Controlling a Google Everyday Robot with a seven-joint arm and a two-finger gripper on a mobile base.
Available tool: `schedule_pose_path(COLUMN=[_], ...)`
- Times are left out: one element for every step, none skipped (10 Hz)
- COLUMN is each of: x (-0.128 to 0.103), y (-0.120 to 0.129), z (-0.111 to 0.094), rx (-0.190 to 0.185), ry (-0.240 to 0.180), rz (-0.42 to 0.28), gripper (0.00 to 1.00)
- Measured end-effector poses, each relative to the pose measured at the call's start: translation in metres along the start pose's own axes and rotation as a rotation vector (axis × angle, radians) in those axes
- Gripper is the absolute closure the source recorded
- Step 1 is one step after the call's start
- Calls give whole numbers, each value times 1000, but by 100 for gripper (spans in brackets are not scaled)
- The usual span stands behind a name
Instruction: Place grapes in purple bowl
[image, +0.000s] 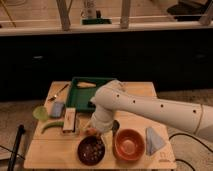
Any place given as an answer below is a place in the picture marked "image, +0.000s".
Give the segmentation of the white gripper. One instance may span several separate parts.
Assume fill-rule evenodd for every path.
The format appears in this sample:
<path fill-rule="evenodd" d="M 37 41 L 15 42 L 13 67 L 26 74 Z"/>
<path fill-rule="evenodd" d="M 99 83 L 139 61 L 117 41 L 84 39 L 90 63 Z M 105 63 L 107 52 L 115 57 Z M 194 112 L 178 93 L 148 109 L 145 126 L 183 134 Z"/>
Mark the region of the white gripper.
<path fill-rule="evenodd" d="M 113 127 L 114 112 L 102 107 L 97 107 L 91 116 L 91 126 L 100 133 L 109 132 Z"/>

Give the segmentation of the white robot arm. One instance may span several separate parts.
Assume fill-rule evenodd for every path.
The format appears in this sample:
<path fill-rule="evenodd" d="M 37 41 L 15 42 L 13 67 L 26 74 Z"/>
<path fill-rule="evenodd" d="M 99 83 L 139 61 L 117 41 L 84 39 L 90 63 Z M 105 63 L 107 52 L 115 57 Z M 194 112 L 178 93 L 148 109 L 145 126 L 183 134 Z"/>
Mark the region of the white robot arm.
<path fill-rule="evenodd" d="M 211 106 L 132 95 L 125 91 L 118 80 L 98 88 L 91 101 L 95 111 L 90 122 L 101 133 L 112 128 L 116 111 L 125 111 L 213 142 Z"/>

